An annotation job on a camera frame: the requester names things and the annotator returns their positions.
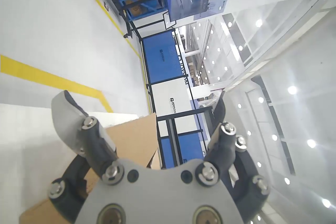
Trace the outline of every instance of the white floor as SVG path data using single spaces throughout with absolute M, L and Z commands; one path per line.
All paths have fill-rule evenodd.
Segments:
M 130 43 L 139 50 L 136 39 Z M 115 113 L 149 113 L 141 60 L 95 0 L 0 0 L 0 55 L 102 91 Z M 0 73 L 2 116 L 9 107 L 46 110 L 59 91 Z M 87 111 L 106 111 L 95 98 L 75 99 Z M 61 175 L 71 160 L 66 146 L 46 134 L 41 115 L 29 115 L 30 128 L 22 109 L 14 115 L 0 126 L 1 223 L 18 223 L 24 210 L 45 197 L 41 190 L 52 180 L 46 165 L 56 165 Z

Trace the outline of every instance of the joyson logo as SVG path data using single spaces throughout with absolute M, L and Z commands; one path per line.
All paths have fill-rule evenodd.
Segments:
M 176 113 L 176 108 L 175 108 L 175 103 L 174 103 L 174 98 L 170 98 L 170 107 L 171 110 Z
M 160 55 L 161 55 L 161 59 L 162 59 L 162 61 L 164 62 L 164 61 L 165 61 L 165 57 L 164 57 L 164 55 L 163 55 L 163 50 L 160 50 Z

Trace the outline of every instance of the cardboard box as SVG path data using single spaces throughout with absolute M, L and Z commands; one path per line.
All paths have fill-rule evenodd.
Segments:
M 154 156 L 155 166 L 153 168 L 159 168 L 155 114 L 106 128 L 106 132 L 114 141 L 120 158 L 128 158 L 146 167 Z M 87 180 L 86 191 L 90 193 L 99 178 L 90 169 L 85 179 Z M 68 224 L 49 199 L 22 213 L 19 222 L 20 224 Z

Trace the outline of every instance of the white panel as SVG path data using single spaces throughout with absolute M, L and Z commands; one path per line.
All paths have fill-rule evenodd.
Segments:
M 192 91 L 193 99 L 196 100 L 196 99 L 208 97 L 211 94 L 210 89 L 211 88 L 208 84 L 200 85 L 200 86 L 192 86 L 191 91 Z M 187 92 L 188 92 L 189 100 L 192 100 L 190 91 L 188 90 Z
M 192 110 L 184 78 L 152 85 L 151 88 L 157 116 Z M 167 136 L 167 126 L 163 123 L 159 122 L 160 135 Z M 197 130 L 194 115 L 176 118 L 175 124 L 178 134 Z

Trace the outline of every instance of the sign board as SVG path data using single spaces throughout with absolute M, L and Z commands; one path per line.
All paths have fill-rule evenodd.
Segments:
M 192 110 L 184 78 L 152 85 L 157 116 Z M 175 118 L 178 134 L 197 130 L 193 115 Z M 166 121 L 158 122 L 161 137 L 168 136 Z
M 194 21 L 197 21 L 199 19 L 205 18 L 205 17 L 209 17 L 209 16 L 213 16 L 219 13 L 223 13 L 224 12 L 224 8 L 227 4 L 228 0 L 209 0 L 208 3 L 208 9 L 206 12 L 202 12 L 199 14 L 195 14 L 193 17 Z

